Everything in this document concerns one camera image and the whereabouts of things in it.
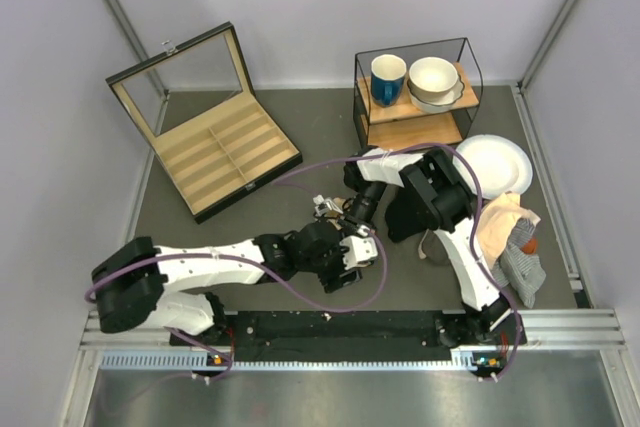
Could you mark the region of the black underwear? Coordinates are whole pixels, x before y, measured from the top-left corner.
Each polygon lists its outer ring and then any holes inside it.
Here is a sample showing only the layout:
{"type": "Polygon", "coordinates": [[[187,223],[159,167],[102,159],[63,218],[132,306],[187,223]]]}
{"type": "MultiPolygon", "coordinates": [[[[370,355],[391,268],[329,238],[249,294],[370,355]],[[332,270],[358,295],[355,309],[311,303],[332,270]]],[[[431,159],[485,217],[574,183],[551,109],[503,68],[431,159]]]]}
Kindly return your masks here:
{"type": "Polygon", "coordinates": [[[384,214],[388,238],[400,243],[427,229],[422,201],[407,189],[399,189],[384,214]]]}

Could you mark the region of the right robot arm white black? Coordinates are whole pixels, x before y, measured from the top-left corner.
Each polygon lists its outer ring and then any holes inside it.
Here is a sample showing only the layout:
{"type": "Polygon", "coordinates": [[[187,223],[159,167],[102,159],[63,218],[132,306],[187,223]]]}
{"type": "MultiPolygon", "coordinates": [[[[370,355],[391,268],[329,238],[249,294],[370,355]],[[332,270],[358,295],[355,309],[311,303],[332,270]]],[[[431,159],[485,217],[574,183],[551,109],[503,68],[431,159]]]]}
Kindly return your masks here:
{"type": "Polygon", "coordinates": [[[430,231],[443,245],[460,287],[465,317],[442,321],[441,342],[454,347],[468,340],[493,341],[513,315],[512,303],[482,254],[477,230],[480,203],[454,166],[455,149],[433,143],[425,153],[369,147],[348,158],[344,183],[356,192],[345,216],[370,221],[388,186],[396,188],[384,219],[388,238],[402,242],[430,231]]]}

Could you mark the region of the beige underwear navy trim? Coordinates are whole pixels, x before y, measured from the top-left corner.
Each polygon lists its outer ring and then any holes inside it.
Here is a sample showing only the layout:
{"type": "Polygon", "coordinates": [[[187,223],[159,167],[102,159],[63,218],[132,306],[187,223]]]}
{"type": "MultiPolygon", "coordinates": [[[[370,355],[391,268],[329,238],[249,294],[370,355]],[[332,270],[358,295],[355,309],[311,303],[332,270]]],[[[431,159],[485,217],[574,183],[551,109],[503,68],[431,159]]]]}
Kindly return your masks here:
{"type": "Polygon", "coordinates": [[[334,197],[329,201],[329,212],[326,217],[338,230],[347,228],[346,204],[347,200],[341,197],[334,197]]]}

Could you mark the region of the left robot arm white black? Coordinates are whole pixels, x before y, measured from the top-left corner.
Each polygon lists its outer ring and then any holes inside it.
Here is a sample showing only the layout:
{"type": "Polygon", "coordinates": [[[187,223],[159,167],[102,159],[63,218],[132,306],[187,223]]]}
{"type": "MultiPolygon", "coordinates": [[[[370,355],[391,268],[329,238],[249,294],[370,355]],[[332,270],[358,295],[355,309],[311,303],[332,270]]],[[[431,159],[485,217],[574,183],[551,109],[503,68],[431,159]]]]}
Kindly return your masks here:
{"type": "Polygon", "coordinates": [[[106,334],[168,327],[212,344],[226,334],[227,321],[221,302],[204,288],[288,281],[303,272],[331,293],[359,280],[376,257],[372,238],[326,220],[218,247],[170,248],[138,237],[93,270],[91,296],[106,334]]]}

